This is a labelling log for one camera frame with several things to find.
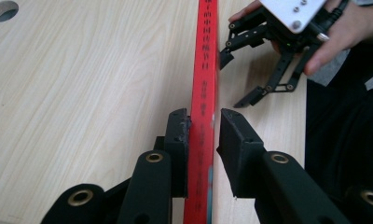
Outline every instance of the screw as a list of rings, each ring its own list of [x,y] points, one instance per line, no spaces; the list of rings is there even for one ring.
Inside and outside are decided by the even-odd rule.
[[[271,92],[271,91],[273,91],[273,88],[272,88],[271,86],[267,86],[267,87],[265,88],[265,90],[268,91],[268,92]]]
[[[289,90],[289,91],[292,91],[294,89],[294,86],[293,85],[287,85],[286,88]]]
[[[294,23],[292,23],[292,28],[294,28],[295,30],[297,30],[297,29],[300,28],[301,25],[302,25],[301,21],[294,21]]]

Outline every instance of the black clothing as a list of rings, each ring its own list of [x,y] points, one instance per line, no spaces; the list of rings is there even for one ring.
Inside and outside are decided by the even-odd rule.
[[[306,171],[353,223],[371,223],[345,197],[350,187],[373,190],[373,90],[309,81],[307,98]]]

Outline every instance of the black robotic claw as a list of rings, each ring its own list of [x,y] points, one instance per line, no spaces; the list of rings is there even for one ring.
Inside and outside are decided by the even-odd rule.
[[[260,223],[350,223],[292,156],[264,148],[242,114],[221,110],[217,151],[233,195],[256,199]]]
[[[229,25],[229,37],[225,48],[220,52],[220,68],[224,68],[234,59],[232,51],[241,49],[247,45],[252,48],[262,45],[264,39],[276,41],[279,44],[281,59],[276,65],[265,87],[256,87],[244,96],[234,107],[246,107],[255,105],[264,96],[271,92],[292,92],[297,87],[300,75],[307,61],[314,52],[328,40],[326,35],[329,28],[341,16],[347,6],[348,0],[342,0],[331,13],[321,8],[309,25],[299,34],[288,30],[275,15],[264,7],[260,7],[253,13],[232,22]],[[280,81],[292,62],[296,53],[309,48],[302,56],[291,78],[287,83]]]

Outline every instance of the human hand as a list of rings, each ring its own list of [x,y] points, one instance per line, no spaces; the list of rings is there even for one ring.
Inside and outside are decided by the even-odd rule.
[[[325,8],[332,11],[338,6],[340,0],[328,0]],[[234,14],[229,21],[236,21],[241,17],[253,12],[261,7],[257,0]],[[363,7],[357,6],[352,1],[349,2],[343,15],[331,26],[328,31],[330,39],[326,41],[306,63],[304,73],[306,75],[314,74],[318,69],[333,60],[341,51],[349,49],[369,36],[369,20],[367,11]]]

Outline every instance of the finger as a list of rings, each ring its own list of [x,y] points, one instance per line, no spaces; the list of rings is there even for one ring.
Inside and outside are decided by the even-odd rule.
[[[307,76],[316,73],[322,66],[331,62],[341,51],[346,49],[338,41],[325,42],[317,51],[312,55],[311,59],[306,63],[304,73]]]
[[[251,12],[255,11],[257,8],[261,6],[262,4],[258,0],[255,0],[254,2],[250,3],[247,7],[243,8],[240,12],[231,16],[228,20],[229,22],[239,20],[243,16],[250,14]]]
[[[325,3],[325,9],[331,12],[335,7],[338,6],[340,0],[327,0]]]
[[[271,46],[273,47],[273,49],[277,52],[277,53],[281,53],[280,52],[280,47],[279,47],[279,42],[275,41],[275,40],[272,40],[270,41],[271,43]]]

